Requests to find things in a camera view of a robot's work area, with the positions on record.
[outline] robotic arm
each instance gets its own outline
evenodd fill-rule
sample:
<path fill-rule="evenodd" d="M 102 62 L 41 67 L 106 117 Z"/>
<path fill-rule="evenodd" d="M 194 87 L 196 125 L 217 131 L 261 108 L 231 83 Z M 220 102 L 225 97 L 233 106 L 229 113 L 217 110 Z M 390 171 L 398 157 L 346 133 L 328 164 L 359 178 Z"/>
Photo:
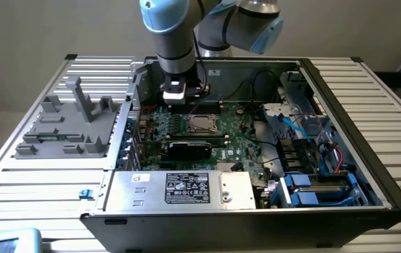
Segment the robotic arm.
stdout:
<path fill-rule="evenodd" d="M 277 0 L 141 0 L 144 22 L 166 72 L 164 99 L 185 104 L 209 94 L 196 67 L 193 29 L 200 25 L 204 55 L 221 55 L 236 46 L 264 54 L 283 30 Z"/>

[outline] green circuit board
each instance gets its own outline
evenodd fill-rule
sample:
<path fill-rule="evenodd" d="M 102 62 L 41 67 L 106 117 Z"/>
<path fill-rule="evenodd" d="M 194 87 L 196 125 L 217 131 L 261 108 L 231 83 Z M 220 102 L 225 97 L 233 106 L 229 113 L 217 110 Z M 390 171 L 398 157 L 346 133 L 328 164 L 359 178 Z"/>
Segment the green circuit board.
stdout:
<path fill-rule="evenodd" d="M 227 144 L 224 147 L 216 147 L 212 149 L 212 157 L 208 160 L 201 161 L 172 161 L 169 156 L 165 154 L 164 149 L 169 141 L 168 134 L 184 135 L 186 134 L 188 118 L 186 114 L 172 114 L 166 108 L 157 108 L 150 113 L 153 124 L 150 128 L 157 130 L 157 134 L 153 138 L 148 137 L 148 141 L 141 143 L 142 147 L 142 169 L 145 171 L 156 170 L 217 170 L 225 169 L 225 167 L 241 162 L 245 166 L 245 171 L 251 173 L 252 180 L 257 180 L 260 173 L 263 172 L 263 165 L 253 162 L 249 153 L 255 153 L 260 146 L 252 141 L 247 140 L 245 136 L 240 131 L 240 124 L 244 121 L 245 125 L 251 125 L 251 117 L 237 114 L 237 109 L 244 109 L 244 105 L 227 104 L 223 108 L 221 114 L 206 114 L 208 116 L 216 117 L 218 131 L 213 134 L 228 135 Z M 256 139 L 256 135 L 248 135 L 249 138 Z"/>

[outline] sticker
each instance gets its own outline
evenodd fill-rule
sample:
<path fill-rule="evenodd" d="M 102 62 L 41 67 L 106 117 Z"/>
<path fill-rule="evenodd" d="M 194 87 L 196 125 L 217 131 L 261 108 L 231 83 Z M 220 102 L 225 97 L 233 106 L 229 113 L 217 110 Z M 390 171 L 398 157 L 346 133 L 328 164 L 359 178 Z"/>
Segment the sticker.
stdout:
<path fill-rule="evenodd" d="M 221 75 L 221 70 L 209 70 L 209 75 L 220 76 Z"/>
<path fill-rule="evenodd" d="M 210 203 L 209 173 L 168 173 L 165 202 L 169 204 Z"/>
<path fill-rule="evenodd" d="M 152 180 L 152 174 L 134 174 L 132 175 L 133 182 L 149 182 Z"/>

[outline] metal rail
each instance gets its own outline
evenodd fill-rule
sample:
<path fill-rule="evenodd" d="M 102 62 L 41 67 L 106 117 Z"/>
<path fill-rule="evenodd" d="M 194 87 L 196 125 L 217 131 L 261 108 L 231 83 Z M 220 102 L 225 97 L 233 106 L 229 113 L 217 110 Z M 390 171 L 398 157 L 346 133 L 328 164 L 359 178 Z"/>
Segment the metal rail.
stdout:
<path fill-rule="evenodd" d="M 401 101 L 366 64 L 351 58 L 312 58 L 312 61 L 401 187 Z M 110 95 L 124 102 L 133 79 L 133 62 L 133 57 L 79 56 L 62 67 L 38 101 L 50 91 L 59 94 L 62 101 L 71 101 L 65 79 L 77 74 L 93 100 Z M 103 178 L 111 176 L 111 172 L 103 171 L 107 159 L 90 159 L 90 164 L 67 161 L 63 164 L 43 160 L 18 162 L 10 157 L 21 141 L 18 136 L 38 117 L 38 105 L 34 104 L 0 151 L 0 230 L 37 227 L 47 252 L 106 252 L 78 219 L 85 210 L 95 208 L 98 198 L 79 200 L 78 193 L 82 189 L 102 191 Z M 390 230 L 370 231 L 342 249 L 275 252 L 401 252 L 401 223 Z"/>

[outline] warning label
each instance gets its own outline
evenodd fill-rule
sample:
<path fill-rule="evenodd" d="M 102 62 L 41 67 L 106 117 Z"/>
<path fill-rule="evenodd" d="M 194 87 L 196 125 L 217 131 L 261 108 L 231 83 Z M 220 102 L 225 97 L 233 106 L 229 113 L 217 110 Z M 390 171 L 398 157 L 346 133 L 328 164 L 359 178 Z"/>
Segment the warning label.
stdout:
<path fill-rule="evenodd" d="M 209 173 L 168 173 L 165 201 L 169 204 L 210 203 Z"/>

